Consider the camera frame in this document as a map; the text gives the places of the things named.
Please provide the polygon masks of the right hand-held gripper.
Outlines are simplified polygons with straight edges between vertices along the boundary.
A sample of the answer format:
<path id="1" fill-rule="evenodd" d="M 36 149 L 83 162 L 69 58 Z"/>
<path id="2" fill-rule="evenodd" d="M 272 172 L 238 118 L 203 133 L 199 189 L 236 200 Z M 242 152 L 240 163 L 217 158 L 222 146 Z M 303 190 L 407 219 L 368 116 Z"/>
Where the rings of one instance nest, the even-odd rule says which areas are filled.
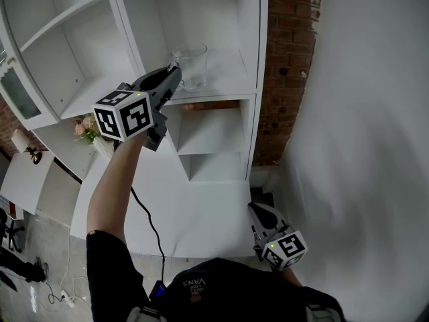
<path id="1" fill-rule="evenodd" d="M 269 205 L 250 202 L 247 207 L 255 238 L 253 250 L 259 260 L 276 271 L 298 263 L 308 251 L 300 231 L 293 230 L 282 213 Z M 278 230 L 266 234 L 265 229 Z"/>

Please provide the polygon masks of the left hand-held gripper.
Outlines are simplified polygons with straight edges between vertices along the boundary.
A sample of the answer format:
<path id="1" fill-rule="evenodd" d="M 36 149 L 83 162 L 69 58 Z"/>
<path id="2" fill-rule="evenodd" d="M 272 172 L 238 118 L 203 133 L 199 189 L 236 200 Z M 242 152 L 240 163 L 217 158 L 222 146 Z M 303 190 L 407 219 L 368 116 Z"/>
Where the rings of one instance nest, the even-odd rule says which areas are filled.
<path id="1" fill-rule="evenodd" d="M 181 80 L 181 69 L 172 65 L 139 77 L 131 86 L 121 83 L 92 105 L 100 133 L 118 142 L 143 133 L 147 137 L 146 148 L 155 152 L 167 130 L 167 117 L 161 113 L 161 108 L 168 97 L 173 96 Z"/>

